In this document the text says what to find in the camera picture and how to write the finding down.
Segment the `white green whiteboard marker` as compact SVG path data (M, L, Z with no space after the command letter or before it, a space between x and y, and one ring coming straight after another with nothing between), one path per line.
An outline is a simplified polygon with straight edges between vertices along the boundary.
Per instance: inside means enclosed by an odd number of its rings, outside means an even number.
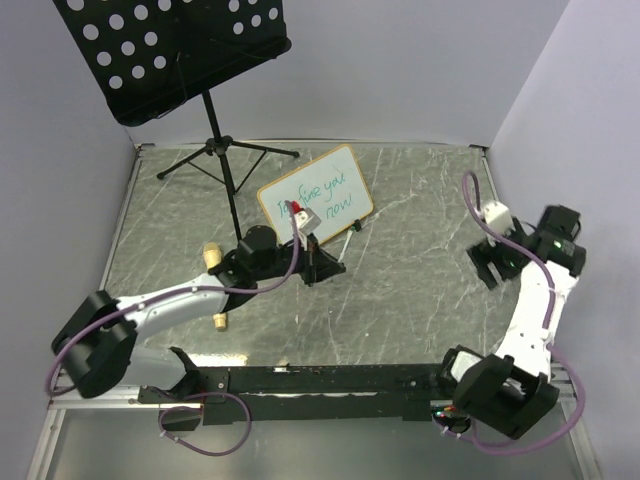
M340 254L339 254L339 257L338 257L338 262L340 262L340 263L343 263L343 262L344 262L344 258L345 258L345 256L346 256L347 250L348 250L348 248L349 248L349 246L350 246L350 243L351 243L352 237L353 237L353 235L354 235L355 233L357 233L357 232L358 232L358 230L356 229L356 227L355 227L355 226L352 226L352 227L349 229L349 231L348 231L348 233L347 233L347 235L346 235L346 237L345 237L345 240L344 240L344 244L343 244L343 246L342 246L342 249L341 249L341 251L340 251Z

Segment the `yellow framed whiteboard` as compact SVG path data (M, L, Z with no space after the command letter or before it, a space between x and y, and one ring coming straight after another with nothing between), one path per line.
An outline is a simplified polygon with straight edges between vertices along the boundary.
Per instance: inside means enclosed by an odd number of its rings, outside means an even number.
M257 199L281 242L292 238L287 201L318 215L321 224L314 235L320 243L332 239L374 210L355 152L348 144L262 187Z

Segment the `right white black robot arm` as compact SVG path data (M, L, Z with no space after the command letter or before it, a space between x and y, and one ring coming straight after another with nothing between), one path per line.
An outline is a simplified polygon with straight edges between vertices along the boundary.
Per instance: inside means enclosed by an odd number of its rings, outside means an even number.
M467 254L490 289L518 278L518 300L495 353L482 356L463 346L447 352L436 384L453 399L448 406L434 406L432 416L455 434L478 420L516 440L558 400L548 347L586 263L586 250L576 243L579 213L562 205L547 206L531 233L496 200L486 202L479 217L494 234Z

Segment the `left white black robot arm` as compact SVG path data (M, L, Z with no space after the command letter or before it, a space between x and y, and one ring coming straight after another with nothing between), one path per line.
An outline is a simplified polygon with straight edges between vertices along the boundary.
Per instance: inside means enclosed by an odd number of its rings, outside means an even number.
M192 398L198 378L181 350L153 353L148 337L205 315L235 310L297 274L311 286L344 273L343 263L323 250L313 234L297 233L278 243L267 226L254 226L219 264L182 284L120 298L100 290L89 295L61 331L51 350L83 398L98 397L120 383L152 383L177 402Z

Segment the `wooden toy microphone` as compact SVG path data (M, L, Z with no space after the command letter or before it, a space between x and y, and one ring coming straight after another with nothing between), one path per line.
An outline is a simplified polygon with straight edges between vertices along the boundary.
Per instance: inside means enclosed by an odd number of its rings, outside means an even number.
M214 242L208 242L203 247L203 261L207 269L219 265L223 259L222 250ZM213 324L217 331L224 332L228 327L228 317L226 313L217 313L212 316Z

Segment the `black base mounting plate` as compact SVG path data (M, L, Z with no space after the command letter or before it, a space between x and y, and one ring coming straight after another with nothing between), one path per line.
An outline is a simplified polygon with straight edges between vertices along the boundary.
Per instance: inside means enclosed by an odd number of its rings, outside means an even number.
M429 421L452 402L454 381L439 364L195 367L167 393L146 386L143 405L194 406L205 425L253 421L400 418Z

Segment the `black perforated music stand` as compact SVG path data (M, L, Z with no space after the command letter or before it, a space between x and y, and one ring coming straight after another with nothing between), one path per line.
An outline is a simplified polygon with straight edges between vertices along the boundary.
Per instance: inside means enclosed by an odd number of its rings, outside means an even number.
M234 198L231 147L271 153L221 132L211 89L291 47L280 1L55 2L114 119L138 127L189 100L203 100L212 135L197 156L218 157L219 183Z

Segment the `aluminium extrusion rail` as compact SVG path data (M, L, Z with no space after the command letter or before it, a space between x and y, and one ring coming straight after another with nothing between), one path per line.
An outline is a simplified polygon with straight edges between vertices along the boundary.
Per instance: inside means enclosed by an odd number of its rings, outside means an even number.
M138 401L139 388L134 386L116 386L107 393L95 398L85 399L74 389L63 395L52 397L48 402L49 410L120 410L150 409L156 404L142 404Z

